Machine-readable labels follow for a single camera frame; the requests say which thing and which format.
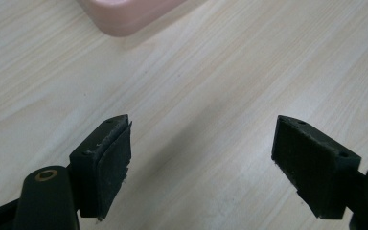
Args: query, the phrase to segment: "black rubber pad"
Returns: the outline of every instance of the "black rubber pad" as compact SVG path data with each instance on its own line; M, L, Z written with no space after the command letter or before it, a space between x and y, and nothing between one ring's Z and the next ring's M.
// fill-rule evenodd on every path
M76 184L80 215L106 217L115 195L127 177L130 162L130 128L127 115L100 124L70 155L70 173Z
M357 172L360 156L303 121L279 116L271 158L318 218L342 219L342 177Z

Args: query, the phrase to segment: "pink container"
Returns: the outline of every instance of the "pink container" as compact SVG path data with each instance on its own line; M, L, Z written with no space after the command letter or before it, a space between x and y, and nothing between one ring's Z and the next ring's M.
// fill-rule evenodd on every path
M101 31L127 36L185 0L78 0Z

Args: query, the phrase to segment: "screw hole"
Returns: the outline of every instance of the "screw hole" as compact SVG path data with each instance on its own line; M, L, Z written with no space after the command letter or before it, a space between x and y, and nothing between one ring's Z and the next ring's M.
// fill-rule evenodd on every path
M47 170L37 174L34 179L38 182L44 182L54 178L57 174L58 172L56 170Z
M349 157L349 154L346 153L346 152L341 152L341 153L339 153L339 155L342 156L342 157Z

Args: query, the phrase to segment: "black clamp jaw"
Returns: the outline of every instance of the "black clamp jaw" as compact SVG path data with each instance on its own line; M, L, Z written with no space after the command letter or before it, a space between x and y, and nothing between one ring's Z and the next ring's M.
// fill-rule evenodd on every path
M271 158L321 219L354 213L350 229L368 229L368 172L358 171L361 157L315 127L279 116Z
M127 115L100 124L71 154L70 165L28 175L21 197L0 207L0 230L80 229L83 218L106 217L127 177L130 162Z

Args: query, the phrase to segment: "wooden table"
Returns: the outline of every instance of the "wooden table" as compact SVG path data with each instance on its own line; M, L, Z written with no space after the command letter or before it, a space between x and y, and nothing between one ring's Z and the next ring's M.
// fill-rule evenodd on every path
M88 229L348 229L316 219L270 159L279 114L368 170L368 0L188 0L126 38L75 0L0 0L0 205L103 120L132 160Z

